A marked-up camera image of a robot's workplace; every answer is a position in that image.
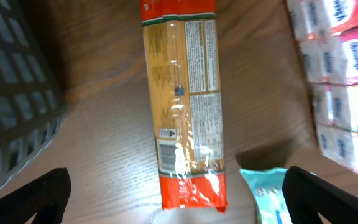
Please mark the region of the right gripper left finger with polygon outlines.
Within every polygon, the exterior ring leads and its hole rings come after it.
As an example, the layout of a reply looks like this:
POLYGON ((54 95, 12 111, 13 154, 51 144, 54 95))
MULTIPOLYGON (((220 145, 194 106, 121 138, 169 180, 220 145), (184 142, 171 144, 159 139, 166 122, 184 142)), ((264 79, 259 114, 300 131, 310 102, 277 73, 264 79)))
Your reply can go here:
POLYGON ((0 198, 0 223, 60 224, 70 194, 68 169, 53 169, 0 198))

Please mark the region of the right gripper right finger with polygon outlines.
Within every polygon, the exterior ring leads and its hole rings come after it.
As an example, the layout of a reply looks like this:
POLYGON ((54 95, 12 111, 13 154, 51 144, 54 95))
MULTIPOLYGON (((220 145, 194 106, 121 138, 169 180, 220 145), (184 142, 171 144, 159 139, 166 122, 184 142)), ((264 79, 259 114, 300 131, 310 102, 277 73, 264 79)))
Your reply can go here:
POLYGON ((358 223, 358 198, 297 166, 283 181, 283 195, 293 224, 358 223))

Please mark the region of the white wet wipes pack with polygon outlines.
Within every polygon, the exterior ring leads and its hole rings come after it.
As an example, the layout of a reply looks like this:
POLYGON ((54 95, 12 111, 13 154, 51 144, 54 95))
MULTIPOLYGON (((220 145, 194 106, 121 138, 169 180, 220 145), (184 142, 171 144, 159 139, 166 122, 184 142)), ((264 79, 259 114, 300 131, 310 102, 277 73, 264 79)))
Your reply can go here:
POLYGON ((256 202, 257 223, 292 224, 282 190, 286 172, 284 168, 240 170, 256 202))

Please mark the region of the multicolour tissue pack bundle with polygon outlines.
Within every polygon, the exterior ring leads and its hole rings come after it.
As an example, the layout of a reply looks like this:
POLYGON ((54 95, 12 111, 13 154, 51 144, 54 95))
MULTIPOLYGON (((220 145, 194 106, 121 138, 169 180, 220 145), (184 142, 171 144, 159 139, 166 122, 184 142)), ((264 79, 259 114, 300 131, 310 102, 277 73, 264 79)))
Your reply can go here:
POLYGON ((287 0, 323 156, 358 174, 358 0, 287 0))

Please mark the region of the orange yellow snack package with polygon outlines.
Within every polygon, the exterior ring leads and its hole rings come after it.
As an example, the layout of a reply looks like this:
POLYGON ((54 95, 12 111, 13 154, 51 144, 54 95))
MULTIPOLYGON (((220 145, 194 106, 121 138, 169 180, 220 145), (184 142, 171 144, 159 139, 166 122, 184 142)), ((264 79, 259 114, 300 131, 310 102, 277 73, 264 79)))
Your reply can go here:
POLYGON ((227 207, 214 0, 141 0, 162 208, 227 207))

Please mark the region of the grey plastic mesh basket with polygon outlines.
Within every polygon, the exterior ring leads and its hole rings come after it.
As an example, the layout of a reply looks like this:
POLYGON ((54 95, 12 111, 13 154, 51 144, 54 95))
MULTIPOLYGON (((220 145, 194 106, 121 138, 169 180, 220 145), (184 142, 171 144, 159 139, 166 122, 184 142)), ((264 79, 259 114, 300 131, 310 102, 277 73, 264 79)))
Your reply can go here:
POLYGON ((53 141, 65 112, 20 2, 0 0, 0 190, 53 141))

